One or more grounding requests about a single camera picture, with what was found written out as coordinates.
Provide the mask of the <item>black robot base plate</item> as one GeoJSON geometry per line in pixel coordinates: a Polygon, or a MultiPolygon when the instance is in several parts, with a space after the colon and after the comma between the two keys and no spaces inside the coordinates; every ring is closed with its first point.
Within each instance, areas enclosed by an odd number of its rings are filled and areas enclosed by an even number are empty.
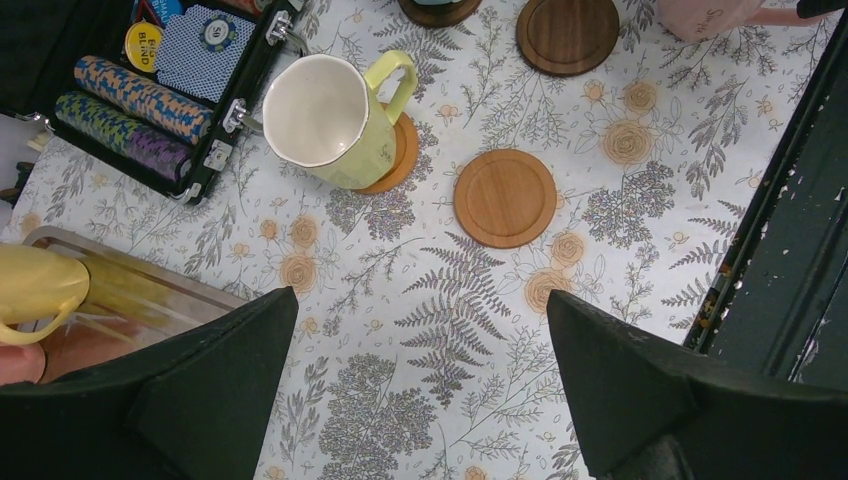
{"type": "Polygon", "coordinates": [[[823,58],[684,346],[748,372],[847,386],[847,23],[823,58]]]}

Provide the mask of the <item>pale yellow mug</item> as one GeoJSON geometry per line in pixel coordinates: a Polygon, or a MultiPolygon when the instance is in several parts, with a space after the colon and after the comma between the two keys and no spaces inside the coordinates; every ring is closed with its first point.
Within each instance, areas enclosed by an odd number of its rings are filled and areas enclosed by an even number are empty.
{"type": "Polygon", "coordinates": [[[411,57],[382,54],[365,72],[328,54],[295,60],[262,102],[264,138],[281,159],[347,190],[366,189],[396,164],[395,125],[419,83],[411,57]]]}

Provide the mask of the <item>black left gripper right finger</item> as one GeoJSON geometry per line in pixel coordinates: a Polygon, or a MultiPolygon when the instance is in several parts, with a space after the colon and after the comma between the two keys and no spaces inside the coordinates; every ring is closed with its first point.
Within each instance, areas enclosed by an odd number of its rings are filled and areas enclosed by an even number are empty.
{"type": "Polygon", "coordinates": [[[732,368],[565,291],[547,316],[592,477],[846,477],[845,392],[732,368]]]}

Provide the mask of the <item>dark brown wooden coaster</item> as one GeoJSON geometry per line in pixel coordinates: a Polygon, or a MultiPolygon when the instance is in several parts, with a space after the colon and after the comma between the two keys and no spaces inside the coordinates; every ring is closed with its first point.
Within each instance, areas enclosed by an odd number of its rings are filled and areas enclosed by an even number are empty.
{"type": "Polygon", "coordinates": [[[518,16],[516,40],[532,68],[570,77],[593,70],[609,57],[619,26],[611,0],[530,0],[518,16]]]}

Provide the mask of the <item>pink mug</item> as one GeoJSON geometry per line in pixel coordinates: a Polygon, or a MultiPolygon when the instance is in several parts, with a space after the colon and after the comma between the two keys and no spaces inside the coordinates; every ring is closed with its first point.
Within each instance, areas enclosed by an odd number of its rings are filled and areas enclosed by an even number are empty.
{"type": "Polygon", "coordinates": [[[1,345],[1,384],[37,383],[43,376],[46,357],[40,344],[1,345]]]}

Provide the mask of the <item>dark walnut wooden coaster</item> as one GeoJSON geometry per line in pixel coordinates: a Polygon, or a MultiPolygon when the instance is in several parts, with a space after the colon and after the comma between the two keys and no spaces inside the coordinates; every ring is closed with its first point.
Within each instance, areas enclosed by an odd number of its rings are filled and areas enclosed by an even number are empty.
{"type": "Polygon", "coordinates": [[[476,12],[481,0],[414,1],[398,0],[403,14],[414,24],[425,28],[457,25],[476,12]]]}

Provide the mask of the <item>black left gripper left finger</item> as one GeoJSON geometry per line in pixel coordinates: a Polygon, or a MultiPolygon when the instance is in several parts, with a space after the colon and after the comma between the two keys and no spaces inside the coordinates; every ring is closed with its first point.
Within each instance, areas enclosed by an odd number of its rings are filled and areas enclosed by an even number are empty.
{"type": "Polygon", "coordinates": [[[117,359],[1,389],[5,479],[250,479],[298,315],[291,288],[117,359]]]}

